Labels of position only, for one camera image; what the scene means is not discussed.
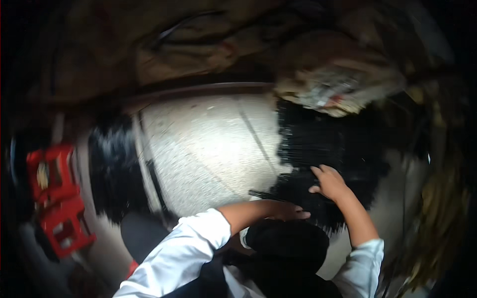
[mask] hand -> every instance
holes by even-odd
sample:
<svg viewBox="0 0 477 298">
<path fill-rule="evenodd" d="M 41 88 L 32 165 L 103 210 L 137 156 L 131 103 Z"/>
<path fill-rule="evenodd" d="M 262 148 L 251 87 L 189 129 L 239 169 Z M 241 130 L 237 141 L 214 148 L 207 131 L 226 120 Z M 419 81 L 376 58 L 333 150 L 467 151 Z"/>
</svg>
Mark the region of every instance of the hand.
<svg viewBox="0 0 477 298">
<path fill-rule="evenodd" d="M 273 215 L 270 218 L 283 221 L 310 218 L 310 212 L 303 211 L 303 208 L 296 206 L 293 203 L 282 201 L 273 201 L 273 203 L 274 210 Z"/>
<path fill-rule="evenodd" d="M 320 193 L 336 202 L 336 200 L 346 197 L 350 192 L 352 193 L 351 189 L 344 183 L 340 173 L 332 167 L 322 164 L 320 168 L 312 166 L 311 170 L 320 181 L 320 186 L 314 185 L 309 188 L 308 191 L 312 194 Z"/>
</svg>

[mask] dark pants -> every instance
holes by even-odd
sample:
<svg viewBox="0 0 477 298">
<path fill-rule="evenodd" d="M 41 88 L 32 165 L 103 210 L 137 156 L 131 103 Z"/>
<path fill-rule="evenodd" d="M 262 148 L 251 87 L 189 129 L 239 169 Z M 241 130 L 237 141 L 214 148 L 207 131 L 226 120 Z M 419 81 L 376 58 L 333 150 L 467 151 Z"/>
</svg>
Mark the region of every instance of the dark pants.
<svg viewBox="0 0 477 298">
<path fill-rule="evenodd" d="M 124 243 L 137 263 L 168 232 L 151 215 L 128 214 L 121 223 Z M 304 221 L 264 219 L 249 228 L 247 244 L 256 251 L 245 256 L 229 250 L 202 267 L 199 278 L 171 293 L 171 297 L 226 297 L 223 264 L 237 266 L 264 295 L 274 297 L 341 297 L 336 286 L 315 273 L 322 266 L 328 236 Z"/>
</svg>

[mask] person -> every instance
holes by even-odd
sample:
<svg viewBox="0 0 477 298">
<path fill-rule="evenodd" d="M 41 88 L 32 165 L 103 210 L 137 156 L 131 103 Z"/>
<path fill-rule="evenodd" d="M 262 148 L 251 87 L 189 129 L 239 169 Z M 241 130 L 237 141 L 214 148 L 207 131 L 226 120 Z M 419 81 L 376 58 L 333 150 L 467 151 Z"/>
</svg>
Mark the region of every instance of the person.
<svg viewBox="0 0 477 298">
<path fill-rule="evenodd" d="M 310 213 L 289 202 L 255 200 L 181 218 L 170 234 L 153 233 L 153 218 L 126 216 L 122 236 L 140 265 L 114 297 L 374 297 L 384 241 L 335 169 L 311 170 L 320 186 L 309 191 L 339 207 L 353 247 L 331 281 L 316 275 L 329 239 L 304 221 Z M 255 253 L 216 253 L 237 233 Z"/>
</svg>

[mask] white shirt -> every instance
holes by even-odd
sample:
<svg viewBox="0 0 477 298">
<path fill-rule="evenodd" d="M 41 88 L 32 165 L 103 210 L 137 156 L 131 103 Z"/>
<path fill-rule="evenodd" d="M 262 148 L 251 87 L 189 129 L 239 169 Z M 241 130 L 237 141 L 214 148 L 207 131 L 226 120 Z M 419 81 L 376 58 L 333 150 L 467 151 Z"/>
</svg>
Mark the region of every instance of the white shirt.
<svg viewBox="0 0 477 298">
<path fill-rule="evenodd" d="M 230 224 L 223 215 L 209 209 L 195 216 L 179 219 L 174 230 L 159 243 L 131 277 L 123 281 L 114 297 L 162 297 L 193 281 L 202 265 L 210 262 L 215 250 L 230 239 Z M 378 286 L 384 241 L 370 240 L 356 247 L 332 279 L 343 298 L 374 297 Z M 233 298 L 247 295 L 263 298 L 253 284 L 239 282 L 236 267 L 224 266 L 224 276 Z"/>
</svg>

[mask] red plastic stool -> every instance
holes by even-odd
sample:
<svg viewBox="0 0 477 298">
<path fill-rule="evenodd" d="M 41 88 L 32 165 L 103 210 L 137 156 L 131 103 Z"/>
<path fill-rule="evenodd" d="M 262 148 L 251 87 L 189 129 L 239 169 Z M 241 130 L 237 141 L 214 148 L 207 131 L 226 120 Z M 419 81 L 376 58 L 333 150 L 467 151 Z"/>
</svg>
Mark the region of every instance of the red plastic stool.
<svg viewBox="0 0 477 298">
<path fill-rule="evenodd" d="M 37 150 L 28 153 L 27 167 L 29 181 L 33 192 L 33 199 L 45 206 L 45 203 L 70 198 L 80 193 L 79 186 L 75 183 L 71 156 L 74 147 L 70 144 L 60 144 L 47 150 Z M 48 186 L 42 189 L 37 179 L 37 171 L 41 163 L 48 167 Z"/>
<path fill-rule="evenodd" d="M 96 235 L 91 234 L 84 220 L 84 204 L 79 195 L 45 210 L 40 225 L 59 258 L 96 240 Z"/>
</svg>

